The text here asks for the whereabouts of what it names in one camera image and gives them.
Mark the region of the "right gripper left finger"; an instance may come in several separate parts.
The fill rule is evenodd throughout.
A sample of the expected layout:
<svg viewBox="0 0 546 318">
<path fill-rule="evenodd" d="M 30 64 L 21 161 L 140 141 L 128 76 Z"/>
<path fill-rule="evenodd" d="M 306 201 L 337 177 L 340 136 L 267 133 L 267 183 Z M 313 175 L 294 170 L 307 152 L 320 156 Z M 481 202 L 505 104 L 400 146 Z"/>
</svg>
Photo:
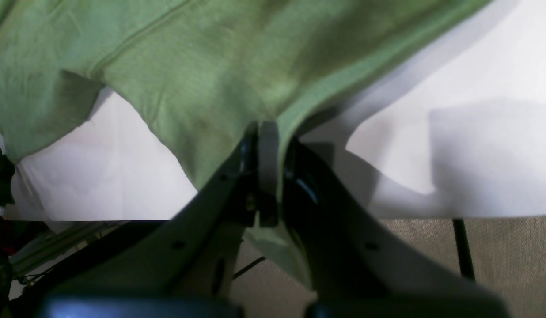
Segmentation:
<svg viewBox="0 0 546 318">
<path fill-rule="evenodd" d="M 173 219 L 49 296 L 41 318 L 242 318 L 228 300 L 246 228 L 274 227 L 276 123 L 251 123 Z"/>
</svg>

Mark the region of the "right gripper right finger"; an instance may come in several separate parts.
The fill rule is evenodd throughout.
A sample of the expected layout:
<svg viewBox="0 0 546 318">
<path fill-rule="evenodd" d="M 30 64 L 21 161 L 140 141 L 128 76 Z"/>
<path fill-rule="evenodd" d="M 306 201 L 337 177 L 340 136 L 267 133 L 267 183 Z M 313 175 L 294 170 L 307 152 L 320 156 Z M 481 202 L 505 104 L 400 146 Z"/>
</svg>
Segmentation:
<svg viewBox="0 0 546 318">
<path fill-rule="evenodd" d="M 422 255 L 372 217 L 328 165 L 293 139 L 285 222 L 303 244 L 317 301 L 307 318 L 505 318 L 504 302 Z"/>
</svg>

